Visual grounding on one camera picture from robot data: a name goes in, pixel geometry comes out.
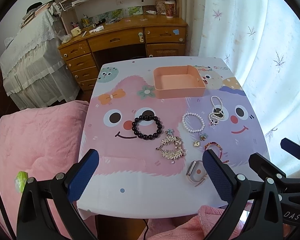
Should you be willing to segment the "pink fluffy blanket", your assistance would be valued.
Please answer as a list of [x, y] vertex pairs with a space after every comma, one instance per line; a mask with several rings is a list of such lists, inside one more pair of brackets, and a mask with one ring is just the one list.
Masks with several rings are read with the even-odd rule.
[[[34, 108], [0, 119], [0, 196], [13, 230], [21, 193], [15, 189], [18, 172], [48, 180], [66, 172], [78, 161], [86, 101]], [[223, 209], [203, 205], [198, 214], [183, 218], [149, 219], [140, 239], [203, 239], [221, 217]]]

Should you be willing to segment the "round gold brooch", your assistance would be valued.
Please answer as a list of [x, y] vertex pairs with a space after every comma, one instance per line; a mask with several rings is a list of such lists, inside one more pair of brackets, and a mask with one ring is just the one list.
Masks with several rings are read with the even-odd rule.
[[199, 141], [195, 141], [195, 142], [193, 143], [193, 145], [194, 145], [194, 147], [199, 147], [199, 146], [200, 146], [200, 142], [199, 142]]

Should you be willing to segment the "red patterned paper cup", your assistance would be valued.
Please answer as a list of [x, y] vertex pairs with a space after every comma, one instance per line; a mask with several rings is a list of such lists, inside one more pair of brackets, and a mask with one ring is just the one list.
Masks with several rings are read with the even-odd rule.
[[174, 17], [174, 8], [175, 8], [175, 1], [165, 1], [165, 10], [166, 10], [167, 18]]

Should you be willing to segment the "green snack packet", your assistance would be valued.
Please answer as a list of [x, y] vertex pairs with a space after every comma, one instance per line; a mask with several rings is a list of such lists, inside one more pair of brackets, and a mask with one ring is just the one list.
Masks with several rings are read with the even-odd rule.
[[14, 180], [15, 189], [18, 193], [23, 193], [27, 180], [28, 180], [28, 173], [25, 171], [19, 171]]

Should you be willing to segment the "cartoon printed table mat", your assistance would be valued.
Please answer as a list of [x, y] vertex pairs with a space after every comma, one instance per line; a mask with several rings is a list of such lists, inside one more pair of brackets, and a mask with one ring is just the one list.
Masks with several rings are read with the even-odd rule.
[[[200, 97], [157, 98], [159, 67], [198, 71]], [[202, 205], [219, 207], [203, 167], [212, 150], [250, 180], [251, 154], [269, 155], [256, 114], [223, 60], [155, 57], [102, 66], [90, 99], [80, 155], [95, 149], [99, 163], [77, 202], [83, 218], [168, 218], [192, 215]]]

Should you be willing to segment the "wooden desk with drawers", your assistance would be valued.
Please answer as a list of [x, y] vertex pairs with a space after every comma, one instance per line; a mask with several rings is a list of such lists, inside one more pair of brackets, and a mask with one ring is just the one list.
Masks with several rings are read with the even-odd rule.
[[183, 56], [187, 23], [166, 16], [132, 16], [88, 31], [59, 46], [59, 52], [80, 87], [78, 100], [88, 101], [106, 63], [145, 57]]

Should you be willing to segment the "white lace covered furniture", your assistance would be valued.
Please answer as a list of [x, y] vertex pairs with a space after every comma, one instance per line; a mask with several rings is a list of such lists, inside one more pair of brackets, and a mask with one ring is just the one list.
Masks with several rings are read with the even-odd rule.
[[0, 57], [3, 86], [20, 110], [76, 99], [79, 86], [58, 50], [66, 37], [61, 12], [52, 3], [6, 39]]

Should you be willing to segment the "blue flower earring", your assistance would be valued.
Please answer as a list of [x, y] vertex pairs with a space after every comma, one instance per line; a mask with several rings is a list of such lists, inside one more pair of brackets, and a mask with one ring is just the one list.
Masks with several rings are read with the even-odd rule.
[[207, 139], [207, 134], [206, 133], [200, 133], [199, 138], [200, 138], [200, 140], [205, 141]]
[[173, 133], [174, 133], [173, 129], [170, 129], [170, 128], [165, 131], [165, 134], [169, 135], [169, 136], [172, 136]]

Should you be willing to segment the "pink plastic tray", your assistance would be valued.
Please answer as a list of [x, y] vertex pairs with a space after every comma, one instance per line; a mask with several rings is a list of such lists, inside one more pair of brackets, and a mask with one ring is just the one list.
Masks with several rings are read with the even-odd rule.
[[158, 99], [202, 97], [206, 85], [194, 66], [158, 67], [153, 71]]

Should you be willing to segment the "gold rhinestone leaf jewelry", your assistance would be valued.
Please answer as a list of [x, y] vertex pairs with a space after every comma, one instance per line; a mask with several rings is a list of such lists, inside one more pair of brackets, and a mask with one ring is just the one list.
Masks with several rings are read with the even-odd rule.
[[167, 135], [161, 140], [161, 144], [156, 148], [165, 159], [176, 160], [186, 155], [183, 141], [180, 137]]

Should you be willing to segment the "yellow mug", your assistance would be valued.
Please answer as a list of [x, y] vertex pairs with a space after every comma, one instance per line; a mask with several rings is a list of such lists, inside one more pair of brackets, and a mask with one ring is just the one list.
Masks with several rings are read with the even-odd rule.
[[82, 30], [80, 27], [75, 27], [75, 28], [71, 29], [71, 35], [73, 37], [76, 37], [76, 36], [80, 35], [81, 33], [82, 33]]

